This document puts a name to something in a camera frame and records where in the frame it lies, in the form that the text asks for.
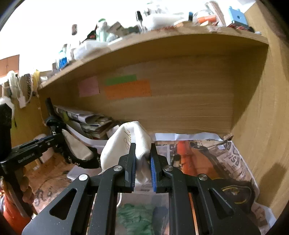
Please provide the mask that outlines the person's left hand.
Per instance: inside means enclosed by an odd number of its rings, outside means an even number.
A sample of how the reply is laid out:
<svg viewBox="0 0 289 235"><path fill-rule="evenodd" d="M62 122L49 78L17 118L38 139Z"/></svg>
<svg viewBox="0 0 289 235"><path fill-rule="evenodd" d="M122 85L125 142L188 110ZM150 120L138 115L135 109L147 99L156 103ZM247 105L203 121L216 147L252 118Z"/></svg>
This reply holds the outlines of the person's left hand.
<svg viewBox="0 0 289 235"><path fill-rule="evenodd" d="M29 186L29 179L28 177L25 176L27 170L25 167L23 167L21 170L21 175L22 175L22 178L20 180L20 189L21 191L23 192L23 201L32 205L33 202L34 202L34 198L35 198L35 195L34 193L32 192L32 188ZM1 180L1 188L2 190L4 191L6 197L8 198L8 200L12 203L12 204L15 204L9 191L8 191L8 184L7 182L2 179Z"/></svg>

